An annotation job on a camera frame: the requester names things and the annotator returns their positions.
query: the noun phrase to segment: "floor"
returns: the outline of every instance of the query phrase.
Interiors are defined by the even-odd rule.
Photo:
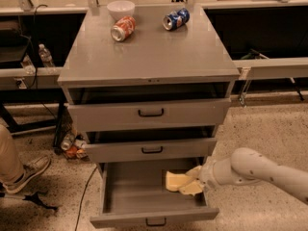
[[[247,96],[243,108],[234,98],[227,117],[218,129],[218,144],[210,160],[228,157],[241,146],[258,150],[270,159],[289,167],[308,171],[308,93],[299,101],[293,93],[273,93]],[[45,108],[11,107],[19,122],[50,118]],[[20,193],[46,192],[41,200],[48,205],[60,206],[59,211],[47,210],[32,202],[0,198],[0,230],[75,230],[80,202],[87,181],[95,165],[68,161],[56,155],[52,147],[53,130],[14,136],[22,162],[39,155],[50,155],[52,164],[40,178],[32,181]],[[100,210],[101,178],[96,171],[82,202],[77,230],[95,230],[90,217]],[[107,228],[104,231],[145,230],[308,230],[308,206],[287,195],[269,183],[254,187],[227,186],[208,192],[211,207],[219,208],[216,219],[180,224],[162,228]]]

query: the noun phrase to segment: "bowl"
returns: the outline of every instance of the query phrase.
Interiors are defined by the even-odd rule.
[[[114,1],[107,5],[107,10],[112,18],[118,21],[126,15],[132,16],[135,11],[135,4],[125,0]]]

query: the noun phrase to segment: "sneaker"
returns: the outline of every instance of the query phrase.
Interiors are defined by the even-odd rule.
[[[50,158],[48,156],[42,156],[31,161],[29,164],[24,166],[25,172],[22,178],[16,183],[6,185],[3,187],[9,194],[15,194],[20,192],[33,178],[42,174],[50,165]]]

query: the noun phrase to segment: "gray cabinet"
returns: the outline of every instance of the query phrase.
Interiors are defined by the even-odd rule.
[[[136,7],[135,33],[114,42],[105,7],[89,11],[58,80],[76,129],[102,177],[97,227],[164,226],[213,219],[205,194],[169,192],[168,170],[185,172],[211,155],[239,72],[203,12],[168,32],[181,5]]]

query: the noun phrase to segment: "black handle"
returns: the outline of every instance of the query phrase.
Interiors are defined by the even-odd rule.
[[[149,223],[148,223],[148,220],[147,220],[147,218],[146,218],[146,219],[145,219],[145,223],[146,223],[146,226],[148,226],[148,227],[163,227],[163,226],[166,226],[166,224],[167,224],[167,219],[164,218],[164,223],[161,223],[161,224],[149,224]]]
[[[143,113],[141,110],[138,110],[138,115],[140,117],[157,117],[157,116],[163,116],[164,115],[164,109],[162,108],[162,110],[157,113],[157,114],[146,114],[146,113]]]
[[[143,154],[154,154],[154,153],[161,153],[163,151],[163,147],[160,146],[160,148],[158,150],[150,150],[150,151],[146,151],[146,148],[142,148],[141,151]]]

